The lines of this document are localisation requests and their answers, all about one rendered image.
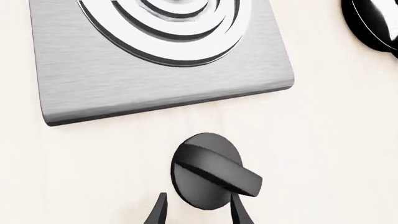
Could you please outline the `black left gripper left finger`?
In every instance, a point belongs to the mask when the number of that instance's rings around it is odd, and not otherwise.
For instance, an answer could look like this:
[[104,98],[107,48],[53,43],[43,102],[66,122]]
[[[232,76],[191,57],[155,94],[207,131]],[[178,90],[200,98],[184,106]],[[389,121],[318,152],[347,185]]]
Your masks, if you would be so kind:
[[162,192],[144,224],[165,224],[167,218],[167,194]]

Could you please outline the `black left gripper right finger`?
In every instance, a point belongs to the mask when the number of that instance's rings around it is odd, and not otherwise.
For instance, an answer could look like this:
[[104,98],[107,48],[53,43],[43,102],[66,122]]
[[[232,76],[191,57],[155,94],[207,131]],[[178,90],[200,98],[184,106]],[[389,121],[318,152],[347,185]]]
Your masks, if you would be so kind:
[[254,224],[238,194],[231,194],[230,210],[233,224]]

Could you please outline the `round black stove knob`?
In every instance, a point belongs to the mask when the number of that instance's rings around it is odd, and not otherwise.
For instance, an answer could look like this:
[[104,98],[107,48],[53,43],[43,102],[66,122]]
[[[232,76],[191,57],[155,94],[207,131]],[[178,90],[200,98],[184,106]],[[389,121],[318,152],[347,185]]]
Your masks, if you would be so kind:
[[231,201],[232,194],[257,197],[262,177],[243,166],[236,147],[215,133],[186,139],[171,162],[175,191],[189,205],[216,210]]

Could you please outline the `flat stove plate with rings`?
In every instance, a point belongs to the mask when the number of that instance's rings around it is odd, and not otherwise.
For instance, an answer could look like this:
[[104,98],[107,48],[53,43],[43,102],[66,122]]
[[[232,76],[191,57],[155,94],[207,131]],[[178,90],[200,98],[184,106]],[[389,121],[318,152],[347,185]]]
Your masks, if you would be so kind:
[[40,107],[49,126],[160,110],[290,88],[294,73],[269,0],[225,57],[173,68],[121,50],[76,0],[29,0]]

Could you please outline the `black frying pan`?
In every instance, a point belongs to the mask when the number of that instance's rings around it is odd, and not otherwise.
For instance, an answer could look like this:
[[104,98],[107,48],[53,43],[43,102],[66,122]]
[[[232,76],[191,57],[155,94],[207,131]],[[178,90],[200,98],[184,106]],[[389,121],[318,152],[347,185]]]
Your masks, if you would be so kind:
[[398,59],[398,0],[341,0],[341,11],[358,40]]

